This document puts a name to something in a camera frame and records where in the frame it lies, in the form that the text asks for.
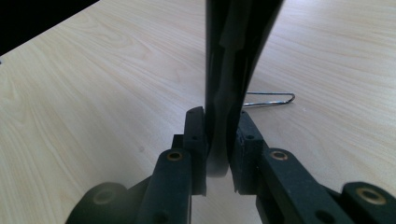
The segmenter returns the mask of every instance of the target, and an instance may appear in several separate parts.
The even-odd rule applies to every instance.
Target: bolt hole
[[[279,161],[285,161],[288,159],[288,155],[286,155],[285,153],[281,152],[281,151],[273,151],[271,152],[271,157],[279,160]]]
[[[387,200],[380,193],[374,189],[358,188],[356,189],[358,195],[367,203],[382,205],[387,203]]]
[[[116,198],[116,192],[111,189],[103,189],[95,194],[93,202],[96,204],[107,204],[111,203]]]
[[[335,222],[334,217],[325,211],[319,210],[315,213],[315,216],[317,216],[317,218],[323,223],[334,223]]]
[[[166,157],[169,161],[180,161],[183,156],[180,152],[170,152]]]
[[[169,221],[169,217],[168,215],[166,215],[165,213],[161,212],[161,213],[157,213],[154,215],[153,217],[153,222],[155,224],[163,224],[163,223],[167,223]]]

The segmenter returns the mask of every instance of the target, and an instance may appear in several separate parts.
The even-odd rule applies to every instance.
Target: curved black piece
[[[228,170],[248,83],[281,0],[206,0],[207,174]]]

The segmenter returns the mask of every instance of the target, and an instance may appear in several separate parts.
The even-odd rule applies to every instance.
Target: wooden table
[[[270,147],[396,195],[395,31],[393,0],[287,0],[250,89],[297,99],[247,110]],[[102,0],[0,58],[0,222],[63,223],[93,186],[149,176],[204,104],[205,1]],[[207,187],[192,223],[260,223],[230,175]]]

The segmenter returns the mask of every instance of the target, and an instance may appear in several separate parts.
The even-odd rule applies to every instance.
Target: light wood grain surface
[[[205,1],[102,0],[0,59],[0,223],[64,223],[95,185],[151,175],[204,104]],[[395,71],[395,1],[286,0],[250,89],[297,99],[247,111],[319,183],[396,195]],[[192,223],[260,223],[230,175],[207,187]]]

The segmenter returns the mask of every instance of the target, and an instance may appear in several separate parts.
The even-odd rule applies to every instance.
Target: metal wire
[[[248,91],[250,95],[288,95],[291,98],[286,101],[264,101],[260,103],[244,103],[244,106],[255,106],[255,105],[286,105],[291,103],[295,98],[295,94],[292,92],[266,92],[266,91]]]

